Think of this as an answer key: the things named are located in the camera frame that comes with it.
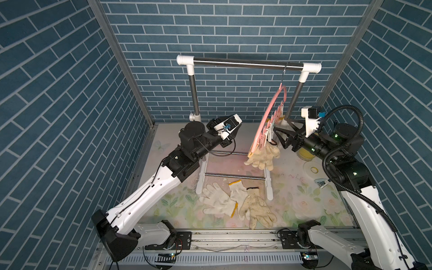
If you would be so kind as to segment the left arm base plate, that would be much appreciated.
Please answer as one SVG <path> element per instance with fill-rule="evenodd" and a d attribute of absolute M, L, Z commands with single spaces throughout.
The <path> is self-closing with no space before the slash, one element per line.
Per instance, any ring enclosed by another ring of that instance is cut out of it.
<path fill-rule="evenodd" d="M 171 234 L 168 239 L 160 244 L 151 244 L 144 247 L 145 250 L 190 250 L 192 240 L 191 231 L 177 231 L 177 233 Z"/>

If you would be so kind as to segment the beige glove dark cuff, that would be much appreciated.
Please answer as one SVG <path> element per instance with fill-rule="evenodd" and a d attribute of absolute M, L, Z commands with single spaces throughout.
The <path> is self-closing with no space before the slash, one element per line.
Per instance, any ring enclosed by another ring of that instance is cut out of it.
<path fill-rule="evenodd" d="M 249 212 L 251 230 L 256 228 L 258 222 L 265 228 L 271 228 L 277 222 L 277 217 L 261 198 L 259 188 L 250 187 L 246 192 L 247 197 L 239 210 L 239 215 L 244 216 Z"/>

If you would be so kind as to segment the beige cotton glove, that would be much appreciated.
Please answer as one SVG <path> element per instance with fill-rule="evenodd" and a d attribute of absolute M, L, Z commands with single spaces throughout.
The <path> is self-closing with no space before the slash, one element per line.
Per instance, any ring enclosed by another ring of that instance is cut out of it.
<path fill-rule="evenodd" d="M 245 165 L 251 165 L 254 168 L 259 168 L 260 170 L 274 169 L 273 160 L 280 157 L 280 149 L 277 146 L 271 144 L 266 144 L 261 150 L 258 148 L 256 151 L 248 158 Z"/>

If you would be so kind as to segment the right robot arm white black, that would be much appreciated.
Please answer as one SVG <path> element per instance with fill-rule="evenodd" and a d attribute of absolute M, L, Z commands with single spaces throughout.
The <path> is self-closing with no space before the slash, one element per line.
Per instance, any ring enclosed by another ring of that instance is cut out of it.
<path fill-rule="evenodd" d="M 369 169 L 355 158 L 364 141 L 363 126 L 363 119 L 357 126 L 339 123 L 331 135 L 322 135 L 319 128 L 310 135 L 305 127 L 274 128 L 284 148 L 305 149 L 322 161 L 327 179 L 348 203 L 367 246 L 353 245 L 316 220 L 298 226 L 298 244 L 324 248 L 352 270 L 426 270 L 402 244 Z"/>

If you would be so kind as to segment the pink clip hanger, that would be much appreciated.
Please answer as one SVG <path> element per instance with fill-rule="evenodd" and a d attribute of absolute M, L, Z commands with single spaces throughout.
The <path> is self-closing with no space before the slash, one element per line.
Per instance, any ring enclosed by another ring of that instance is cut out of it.
<path fill-rule="evenodd" d="M 263 150 L 265 148 L 265 145 L 267 142 L 272 141 L 271 128 L 274 126 L 275 121 L 279 120 L 280 117 L 282 116 L 282 112 L 284 109 L 284 103 L 286 102 L 286 99 L 287 99 L 287 89 L 283 85 L 284 75 L 286 73 L 286 70 L 287 70 L 287 65 L 284 66 L 280 86 L 279 86 L 278 90 L 276 91 L 275 95 L 273 96 L 272 100 L 270 101 L 269 105 L 267 106 L 267 109 L 264 113 L 264 116 L 263 116 L 261 122 L 260 122 L 258 130 L 255 134 L 253 143 L 252 143 L 251 148 L 250 148 L 249 153 L 248 153 L 249 158 L 251 158 L 257 150 Z M 280 104 L 278 105 L 277 109 L 273 112 L 273 114 L 270 117 L 272 109 L 273 109 L 273 107 L 276 103 L 276 100 L 279 97 L 281 92 L 283 92 L 283 99 L 280 102 Z"/>

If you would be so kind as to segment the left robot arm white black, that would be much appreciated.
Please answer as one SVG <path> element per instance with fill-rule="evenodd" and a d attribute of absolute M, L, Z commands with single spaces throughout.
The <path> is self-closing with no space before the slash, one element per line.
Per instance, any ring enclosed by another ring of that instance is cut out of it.
<path fill-rule="evenodd" d="M 200 160 L 215 147 L 233 143 L 242 120 L 230 115 L 186 124 L 179 132 L 181 143 L 159 164 L 133 194 L 108 211 L 97 210 L 92 222 L 113 262 L 129 256 L 139 245 L 169 249 L 176 244 L 177 230 L 167 221 L 136 228 L 138 221 L 165 194 L 179 186 L 200 167 Z"/>

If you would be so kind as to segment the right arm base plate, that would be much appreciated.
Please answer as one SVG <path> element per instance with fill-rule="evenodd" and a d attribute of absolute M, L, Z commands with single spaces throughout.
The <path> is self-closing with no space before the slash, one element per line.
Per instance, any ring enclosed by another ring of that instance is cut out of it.
<path fill-rule="evenodd" d="M 312 250 L 316 246 L 312 243 L 300 241 L 297 232 L 293 232 L 288 228 L 282 228 L 276 232 L 277 238 L 280 240 L 283 249 L 308 249 Z"/>

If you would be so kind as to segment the white cotton glove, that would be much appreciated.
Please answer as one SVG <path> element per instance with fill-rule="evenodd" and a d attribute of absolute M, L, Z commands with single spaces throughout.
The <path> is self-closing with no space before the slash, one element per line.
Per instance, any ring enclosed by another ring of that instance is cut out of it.
<path fill-rule="evenodd" d="M 207 184 L 202 193 L 204 196 L 201 196 L 199 201 L 208 206 L 203 209 L 204 214 L 234 216 L 238 203 L 232 200 L 218 183 Z"/>

